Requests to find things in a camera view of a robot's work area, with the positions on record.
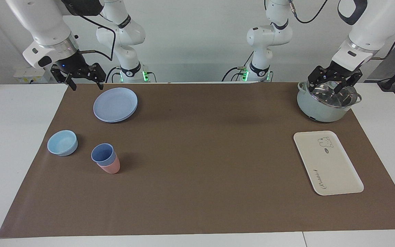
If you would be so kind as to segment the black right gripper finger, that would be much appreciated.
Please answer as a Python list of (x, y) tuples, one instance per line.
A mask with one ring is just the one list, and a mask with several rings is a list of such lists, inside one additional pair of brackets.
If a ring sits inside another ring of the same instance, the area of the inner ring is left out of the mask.
[(100, 90), (103, 90), (106, 80), (106, 73), (99, 63), (94, 63), (88, 66), (89, 75), (88, 79), (95, 82)]
[(72, 89), (72, 91), (76, 91), (77, 85), (72, 80), (71, 73), (64, 75), (64, 73), (61, 72), (60, 68), (57, 65), (52, 65), (51, 74), (57, 83), (64, 83), (68, 85)]

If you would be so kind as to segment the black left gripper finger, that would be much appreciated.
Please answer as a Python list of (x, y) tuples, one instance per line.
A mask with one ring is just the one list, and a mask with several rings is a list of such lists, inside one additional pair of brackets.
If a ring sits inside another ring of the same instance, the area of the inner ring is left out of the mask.
[(354, 86), (361, 77), (362, 72), (360, 70), (356, 70), (348, 78), (342, 76), (340, 79), (340, 83), (336, 86), (336, 94), (338, 94), (342, 89), (345, 89), (348, 86)]
[(322, 66), (317, 66), (310, 73), (310, 75), (308, 76), (308, 80), (307, 80), (307, 83), (308, 83), (307, 89), (309, 92), (313, 92), (313, 90), (317, 87), (317, 85), (322, 83), (322, 81), (324, 79), (324, 75), (325, 75), (324, 71), (325, 71), (325, 69)]

